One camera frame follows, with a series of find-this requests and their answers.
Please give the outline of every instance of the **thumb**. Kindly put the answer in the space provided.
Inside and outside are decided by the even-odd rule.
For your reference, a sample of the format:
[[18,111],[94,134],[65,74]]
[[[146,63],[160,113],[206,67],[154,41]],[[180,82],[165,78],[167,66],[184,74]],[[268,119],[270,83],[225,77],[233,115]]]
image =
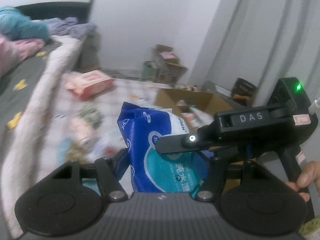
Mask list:
[[309,186],[315,179],[320,177],[320,162],[307,163],[297,180],[297,186],[299,188],[305,188]]

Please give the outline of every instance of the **pink blanket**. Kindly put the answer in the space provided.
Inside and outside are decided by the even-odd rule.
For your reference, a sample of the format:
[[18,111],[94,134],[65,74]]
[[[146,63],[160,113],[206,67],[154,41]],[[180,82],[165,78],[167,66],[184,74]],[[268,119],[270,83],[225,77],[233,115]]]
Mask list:
[[43,46],[44,41],[41,39],[9,41],[0,34],[0,77]]

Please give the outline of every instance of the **black circular disc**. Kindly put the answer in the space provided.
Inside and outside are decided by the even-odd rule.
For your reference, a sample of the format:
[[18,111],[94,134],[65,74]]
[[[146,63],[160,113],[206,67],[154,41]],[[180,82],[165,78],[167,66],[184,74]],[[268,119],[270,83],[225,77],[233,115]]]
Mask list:
[[297,231],[306,214],[306,204],[297,193],[248,193],[241,186],[220,200],[222,215],[236,228],[261,236]]
[[80,231],[101,214],[101,197],[92,189],[80,186],[74,192],[26,192],[16,203],[15,214],[24,230],[62,236]]

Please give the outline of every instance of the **green led light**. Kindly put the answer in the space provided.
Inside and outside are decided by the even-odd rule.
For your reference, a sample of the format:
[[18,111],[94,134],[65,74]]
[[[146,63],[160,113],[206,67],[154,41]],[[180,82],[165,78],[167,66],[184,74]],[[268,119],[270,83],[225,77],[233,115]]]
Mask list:
[[301,83],[299,83],[299,84],[296,86],[296,90],[297,90],[297,91],[300,91],[301,88],[302,88],[302,85],[301,85]]

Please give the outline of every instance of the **white cable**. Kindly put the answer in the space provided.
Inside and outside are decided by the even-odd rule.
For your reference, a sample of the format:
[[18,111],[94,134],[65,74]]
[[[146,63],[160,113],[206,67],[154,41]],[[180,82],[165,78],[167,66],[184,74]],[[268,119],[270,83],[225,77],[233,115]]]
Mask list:
[[320,98],[316,99],[312,102],[311,106],[309,107],[309,113],[314,114],[320,111]]

